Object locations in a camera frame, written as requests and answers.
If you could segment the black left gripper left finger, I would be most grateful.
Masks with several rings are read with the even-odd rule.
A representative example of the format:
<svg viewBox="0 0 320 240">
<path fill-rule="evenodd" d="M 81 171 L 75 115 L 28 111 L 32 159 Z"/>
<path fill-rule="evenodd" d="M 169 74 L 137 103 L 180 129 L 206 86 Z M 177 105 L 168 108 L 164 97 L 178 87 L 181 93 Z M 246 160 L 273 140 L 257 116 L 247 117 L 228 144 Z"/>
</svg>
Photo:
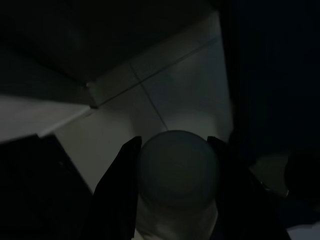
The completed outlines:
<svg viewBox="0 0 320 240">
<path fill-rule="evenodd" d="M 137 160 L 142 138 L 126 142 L 98 182 L 86 218 L 86 240 L 132 240 L 135 236 Z"/>
</svg>

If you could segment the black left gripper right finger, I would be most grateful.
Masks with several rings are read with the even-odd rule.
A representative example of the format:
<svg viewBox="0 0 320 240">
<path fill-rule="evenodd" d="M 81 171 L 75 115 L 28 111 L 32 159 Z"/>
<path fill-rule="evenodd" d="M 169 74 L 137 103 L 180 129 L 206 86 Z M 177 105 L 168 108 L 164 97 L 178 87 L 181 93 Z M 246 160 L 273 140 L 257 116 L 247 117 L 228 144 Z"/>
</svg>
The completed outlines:
<svg viewBox="0 0 320 240">
<path fill-rule="evenodd" d="M 241 161 L 232 142 L 209 136 L 218 154 L 220 180 L 216 194 L 222 240 L 291 240 L 266 190 Z"/>
</svg>

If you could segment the clear plastic water bottle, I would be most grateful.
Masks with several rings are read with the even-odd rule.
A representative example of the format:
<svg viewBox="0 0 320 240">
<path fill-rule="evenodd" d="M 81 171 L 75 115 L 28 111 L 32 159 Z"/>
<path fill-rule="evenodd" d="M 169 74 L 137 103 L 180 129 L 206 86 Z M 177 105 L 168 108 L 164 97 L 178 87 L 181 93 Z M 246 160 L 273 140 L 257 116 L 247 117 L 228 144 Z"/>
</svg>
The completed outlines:
<svg viewBox="0 0 320 240">
<path fill-rule="evenodd" d="M 139 153 L 136 176 L 135 228 L 143 240 L 210 240 L 220 168 L 206 140 L 183 130 L 152 137 Z"/>
</svg>

